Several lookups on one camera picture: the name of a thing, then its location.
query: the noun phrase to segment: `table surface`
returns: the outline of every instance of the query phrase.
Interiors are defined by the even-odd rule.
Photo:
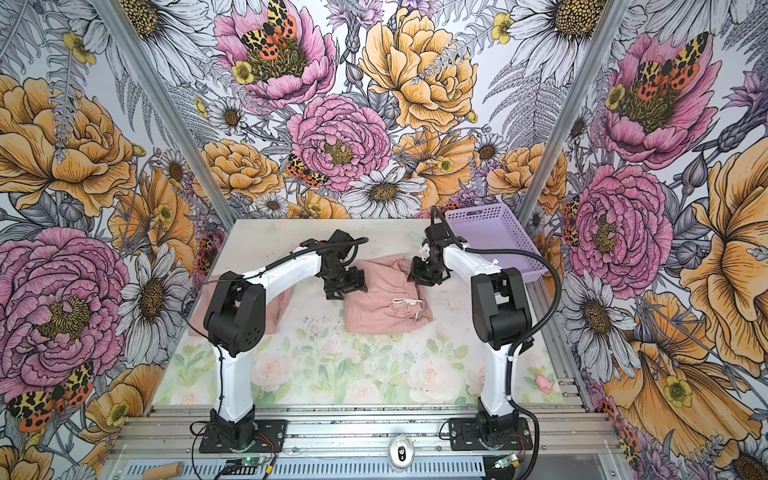
[[[283,257],[308,238],[336,229],[368,237],[357,260],[416,255],[429,220],[238,220],[213,275],[247,272]],[[472,326],[468,285],[451,278],[426,288],[434,321],[398,335],[351,333],[343,302],[325,300],[323,281],[299,282],[274,335],[256,347],[251,392],[268,405],[414,405],[475,402],[485,374],[482,342]],[[195,312],[200,316],[201,306]],[[515,398],[559,403],[563,396],[544,340],[520,358]],[[211,405],[216,393],[213,350],[185,331],[154,397],[155,405]]]

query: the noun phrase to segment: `purple basket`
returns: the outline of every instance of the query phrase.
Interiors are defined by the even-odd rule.
[[[490,204],[449,210],[445,219],[453,233],[464,237],[472,248],[515,248],[539,253],[518,219],[506,204]],[[516,268],[525,283],[535,282],[547,273],[539,262],[522,255],[483,255],[488,261],[498,260],[501,268]]]

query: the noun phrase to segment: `pink peony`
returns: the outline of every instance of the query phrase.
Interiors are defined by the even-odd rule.
[[[329,177],[331,190],[346,192],[349,182],[389,163],[389,137],[379,114],[333,94],[312,100],[286,125],[293,154],[312,171]]]
[[[100,375],[123,351],[114,334],[126,266],[80,230],[49,228],[0,246],[0,393],[51,391],[87,361]]]
[[[687,151],[709,127],[716,108],[707,108],[713,92],[720,62],[710,65],[713,37],[697,62],[700,71],[683,89],[668,89],[650,101],[641,100],[637,91],[641,82],[637,70],[645,61],[663,65],[674,59],[685,48],[677,47],[672,40],[659,44],[642,34],[619,61],[619,71],[613,71],[608,79],[611,91],[606,108],[592,125],[592,140],[608,151],[616,151],[630,162],[643,162],[658,170],[671,164]]]
[[[244,33],[263,30],[267,22],[267,8],[255,13],[249,7],[245,16],[232,11],[232,16],[218,15],[214,20],[216,48],[223,52],[219,64],[233,69],[232,84],[243,88],[245,105],[251,111],[279,109],[288,104],[299,104],[325,93],[336,79],[336,45],[331,34],[323,37],[306,7],[299,13],[286,0],[288,15],[296,19],[296,38],[281,48],[274,60],[263,60],[259,55],[249,55],[248,48],[240,41]]]
[[[664,216],[659,180],[637,165],[603,165],[580,197],[574,270],[608,283],[617,298],[643,293],[667,261],[672,225]]]

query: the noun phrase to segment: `flower bud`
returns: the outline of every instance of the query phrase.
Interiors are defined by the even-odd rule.
[[[683,194],[691,195],[694,188],[704,185],[707,182],[707,175],[707,162],[704,160],[704,154],[699,154],[683,170],[683,176],[680,179],[683,183]]]

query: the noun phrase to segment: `pink garment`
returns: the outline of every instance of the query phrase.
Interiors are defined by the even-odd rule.
[[[210,280],[218,280],[218,275],[211,276]],[[205,312],[208,310],[208,303],[210,303],[211,297],[214,295],[214,290],[216,289],[216,283],[207,283],[203,285],[200,288],[200,302],[198,303],[198,307],[195,309],[194,314],[192,315],[192,318],[190,318],[190,323],[201,332],[206,333],[207,331],[203,328],[203,317],[205,316]],[[276,296],[272,299],[271,302],[269,302],[266,305],[266,329],[264,331],[265,334],[271,335],[276,332],[277,330],[277,324],[280,323],[280,318],[285,313],[286,309],[288,308],[288,302],[290,302],[290,296],[293,293],[293,287],[290,287],[288,290],[285,290],[280,295]],[[190,330],[190,336],[199,336],[197,335],[194,330]]]
[[[405,255],[356,263],[366,272],[368,292],[344,296],[344,321],[353,333],[406,333],[432,321],[424,288],[408,281],[411,261]]]

